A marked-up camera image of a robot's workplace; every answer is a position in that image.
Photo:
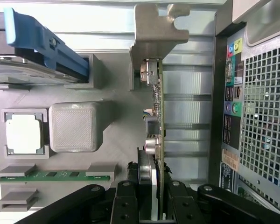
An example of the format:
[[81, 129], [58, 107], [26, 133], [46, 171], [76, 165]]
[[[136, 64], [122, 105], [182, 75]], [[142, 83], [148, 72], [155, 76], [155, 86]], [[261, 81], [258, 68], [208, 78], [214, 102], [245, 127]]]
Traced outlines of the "green ram stick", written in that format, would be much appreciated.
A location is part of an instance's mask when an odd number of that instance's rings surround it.
[[90, 181], [110, 181], [109, 175], [86, 175], [85, 171], [43, 171], [36, 170], [26, 176], [3, 176], [0, 183], [10, 182], [90, 182]]

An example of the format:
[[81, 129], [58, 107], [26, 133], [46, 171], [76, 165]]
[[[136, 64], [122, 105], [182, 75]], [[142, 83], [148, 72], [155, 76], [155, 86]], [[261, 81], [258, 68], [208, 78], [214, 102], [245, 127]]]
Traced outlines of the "grey parts rack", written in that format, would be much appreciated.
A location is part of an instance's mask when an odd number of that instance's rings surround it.
[[[108, 188], [137, 161], [146, 133], [144, 109], [152, 92], [140, 83], [128, 53], [90, 53], [90, 78], [83, 84], [0, 84], [0, 177], [32, 171], [85, 171], [110, 181], [0, 183], [0, 211], [26, 212], [50, 205], [88, 185]], [[7, 148], [6, 121], [13, 114], [35, 115], [42, 147], [36, 154]]]

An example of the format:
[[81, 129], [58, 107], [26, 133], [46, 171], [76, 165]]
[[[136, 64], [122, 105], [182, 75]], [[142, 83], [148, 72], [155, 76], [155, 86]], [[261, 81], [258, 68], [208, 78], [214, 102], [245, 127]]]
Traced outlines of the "silver cpu chip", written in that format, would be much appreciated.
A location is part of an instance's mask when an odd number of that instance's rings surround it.
[[13, 114], [6, 121], [6, 138], [13, 154], [36, 154], [42, 147], [41, 123], [35, 115]]

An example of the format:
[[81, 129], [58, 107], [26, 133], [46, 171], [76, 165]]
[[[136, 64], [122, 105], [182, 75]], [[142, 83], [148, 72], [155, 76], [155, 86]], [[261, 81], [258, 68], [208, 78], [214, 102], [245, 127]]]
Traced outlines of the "open dark pc case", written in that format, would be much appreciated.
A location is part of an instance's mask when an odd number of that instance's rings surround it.
[[280, 214], [280, 0], [215, 13], [208, 179]]

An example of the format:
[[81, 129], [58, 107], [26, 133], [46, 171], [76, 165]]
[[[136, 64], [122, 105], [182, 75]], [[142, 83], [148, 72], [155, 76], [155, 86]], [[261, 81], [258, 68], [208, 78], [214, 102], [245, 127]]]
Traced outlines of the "hard disk with blue carrier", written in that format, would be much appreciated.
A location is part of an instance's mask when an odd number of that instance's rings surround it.
[[89, 76], [89, 60], [37, 19], [13, 8], [0, 12], [0, 84], [76, 84]]

